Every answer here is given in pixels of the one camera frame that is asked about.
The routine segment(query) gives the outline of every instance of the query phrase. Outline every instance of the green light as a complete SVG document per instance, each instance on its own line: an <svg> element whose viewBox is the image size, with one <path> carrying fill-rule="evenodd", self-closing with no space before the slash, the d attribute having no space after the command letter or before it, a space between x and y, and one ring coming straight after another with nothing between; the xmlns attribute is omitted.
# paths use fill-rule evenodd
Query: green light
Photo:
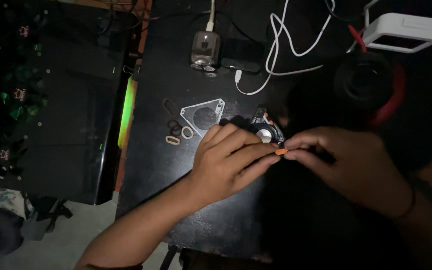
<svg viewBox="0 0 432 270"><path fill-rule="evenodd" d="M131 116L133 114L133 101L135 100L135 89L131 87L131 82L133 81L133 77L129 77L128 86L126 87L126 96L124 97L124 107L123 107L123 115L121 117L121 127L119 128L119 138L117 140L117 146L119 148L123 148L123 142L128 136L129 132L129 124L131 120Z"/></svg>

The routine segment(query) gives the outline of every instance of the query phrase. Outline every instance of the white device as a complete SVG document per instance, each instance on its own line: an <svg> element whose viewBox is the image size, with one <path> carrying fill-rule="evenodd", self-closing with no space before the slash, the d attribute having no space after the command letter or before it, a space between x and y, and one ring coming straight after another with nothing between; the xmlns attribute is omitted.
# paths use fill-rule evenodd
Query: white device
<svg viewBox="0 0 432 270"><path fill-rule="evenodd" d="M364 31L366 47L414 53L432 45L432 18L387 13Z"/></svg>

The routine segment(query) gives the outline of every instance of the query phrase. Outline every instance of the beige rubber band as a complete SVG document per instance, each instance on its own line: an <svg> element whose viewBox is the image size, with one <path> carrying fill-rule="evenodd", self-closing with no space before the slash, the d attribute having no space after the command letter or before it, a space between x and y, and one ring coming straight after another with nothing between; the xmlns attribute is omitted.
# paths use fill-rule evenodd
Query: beige rubber band
<svg viewBox="0 0 432 270"><path fill-rule="evenodd" d="M181 140L174 137L174 136L166 136L166 143L172 144L172 145L180 145Z"/></svg>
<svg viewBox="0 0 432 270"><path fill-rule="evenodd" d="M184 134L184 130L187 129L191 132L191 137L186 136L186 134ZM195 136L195 132L191 129L191 127L189 126L185 126L183 127L183 129L181 130L181 135L183 136L183 138L189 140L191 138L193 138Z"/></svg>

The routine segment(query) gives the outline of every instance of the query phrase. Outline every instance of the tiled floor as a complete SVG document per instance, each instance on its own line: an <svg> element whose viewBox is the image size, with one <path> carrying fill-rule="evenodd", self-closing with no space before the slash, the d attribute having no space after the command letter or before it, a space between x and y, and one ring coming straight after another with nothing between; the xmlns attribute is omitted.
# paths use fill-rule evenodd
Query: tiled floor
<svg viewBox="0 0 432 270"><path fill-rule="evenodd" d="M114 222L117 201L118 193L115 192L113 200L103 205L67 202L65 206L74 216L58 218L54 231L47 233L42 241L25 241L13 253L0 256L0 270L73 269L91 240ZM143 264L144 269L158 270L167 251L167 244L159 244ZM170 270L182 269L178 257L175 256Z"/></svg>

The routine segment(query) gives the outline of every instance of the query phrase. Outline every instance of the smartphone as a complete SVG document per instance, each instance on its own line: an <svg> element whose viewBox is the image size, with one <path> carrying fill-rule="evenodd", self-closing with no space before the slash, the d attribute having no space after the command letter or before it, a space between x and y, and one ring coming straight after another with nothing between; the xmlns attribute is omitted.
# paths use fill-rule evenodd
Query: smartphone
<svg viewBox="0 0 432 270"><path fill-rule="evenodd" d="M227 37L223 40L221 65L251 73L259 73L263 66L265 47L244 38Z"/></svg>

